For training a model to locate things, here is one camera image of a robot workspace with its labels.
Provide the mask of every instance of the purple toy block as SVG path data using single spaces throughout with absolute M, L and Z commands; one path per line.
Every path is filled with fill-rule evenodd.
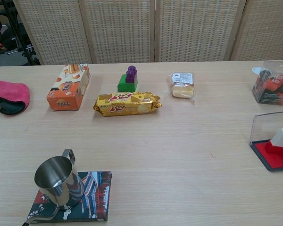
M 137 70 L 134 66 L 129 66 L 126 73 L 126 83 L 134 83 L 137 76 Z
M 131 70 L 131 71 L 136 72 L 136 67 L 135 67 L 135 66 L 133 66 L 133 65 L 132 65 L 132 66 L 129 66 L 129 67 L 128 67 L 128 70 Z

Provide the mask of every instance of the orange snack box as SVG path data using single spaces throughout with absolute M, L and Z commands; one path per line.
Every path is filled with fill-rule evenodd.
M 79 110 L 90 73 L 87 64 L 66 65 L 47 95 L 54 111 Z

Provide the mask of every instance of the wooden table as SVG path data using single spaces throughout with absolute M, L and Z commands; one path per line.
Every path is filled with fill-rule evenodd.
M 26 111 L 0 113 L 0 226 L 22 225 L 35 170 L 64 148 L 74 150 L 79 171 L 113 173 L 108 222 L 67 225 L 283 226 L 283 172 L 267 171 L 248 145 L 256 114 L 283 111 L 252 95 L 251 69 L 262 62 L 135 64 L 138 91 L 159 95 L 163 107 L 120 117 L 93 111 L 128 65 L 90 65 L 80 110 L 65 112 L 46 101 L 62 66 L 0 67 L 0 80 L 31 90 Z M 195 75 L 194 105 L 169 92 L 168 75 L 182 71 Z

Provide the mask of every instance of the yellow snack package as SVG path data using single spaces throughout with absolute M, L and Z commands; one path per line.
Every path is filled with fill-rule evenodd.
M 162 106 L 159 99 L 148 92 L 102 94 L 93 109 L 104 116 L 148 114 Z

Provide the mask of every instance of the woven room divider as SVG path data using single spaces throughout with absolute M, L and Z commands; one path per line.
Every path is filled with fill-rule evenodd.
M 231 60 L 283 59 L 283 0 L 248 0 Z
M 154 61 L 155 0 L 79 0 L 94 63 Z
M 155 61 L 228 60 L 246 0 L 156 0 Z
M 42 65 L 92 63 L 77 0 L 14 0 Z

